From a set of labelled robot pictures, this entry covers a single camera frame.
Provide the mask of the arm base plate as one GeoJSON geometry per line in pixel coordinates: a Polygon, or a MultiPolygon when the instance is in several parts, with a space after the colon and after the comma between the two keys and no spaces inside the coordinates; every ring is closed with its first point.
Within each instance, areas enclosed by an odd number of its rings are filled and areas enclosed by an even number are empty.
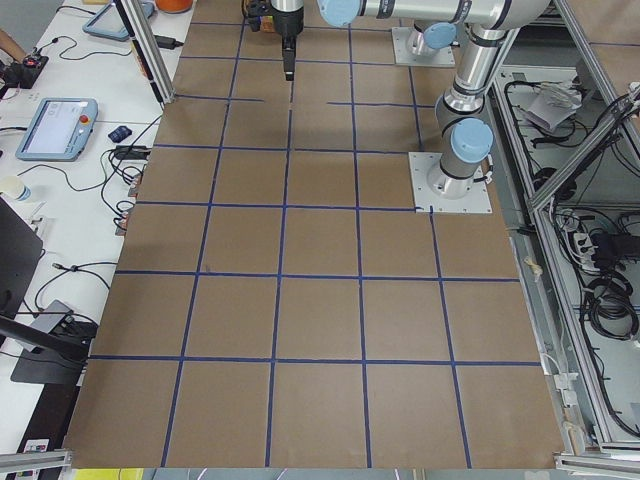
{"type": "Polygon", "coordinates": [[[440,157],[437,152],[408,154],[414,210],[426,214],[491,214],[491,173],[483,172],[478,165],[472,177],[454,179],[441,169],[440,157]]]}
{"type": "Polygon", "coordinates": [[[391,30],[396,65],[429,68],[453,68],[455,59],[451,44],[456,39],[456,27],[435,23],[423,31],[413,27],[391,30]]]}

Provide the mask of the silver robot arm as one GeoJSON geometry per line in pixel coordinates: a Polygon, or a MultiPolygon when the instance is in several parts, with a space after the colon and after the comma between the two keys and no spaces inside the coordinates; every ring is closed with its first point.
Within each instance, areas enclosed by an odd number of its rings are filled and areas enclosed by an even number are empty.
{"type": "Polygon", "coordinates": [[[437,107],[442,123],[449,112],[453,119],[472,116],[484,106],[486,90],[504,61],[520,28],[537,19],[546,1],[320,1],[324,21],[345,27],[358,17],[378,20],[402,17],[468,26],[468,43],[453,84],[437,107]]]}
{"type": "Polygon", "coordinates": [[[455,40],[457,28],[448,22],[415,20],[406,41],[413,55],[428,56],[448,47],[455,40]]]}

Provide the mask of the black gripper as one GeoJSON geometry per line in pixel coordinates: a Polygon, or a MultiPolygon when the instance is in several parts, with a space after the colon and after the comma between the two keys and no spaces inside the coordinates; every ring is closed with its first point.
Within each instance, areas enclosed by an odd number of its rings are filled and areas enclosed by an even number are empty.
{"type": "Polygon", "coordinates": [[[273,14],[275,31],[282,37],[282,59],[285,80],[292,82],[295,78],[295,49],[297,36],[303,31],[303,11],[282,12],[273,14]]]}

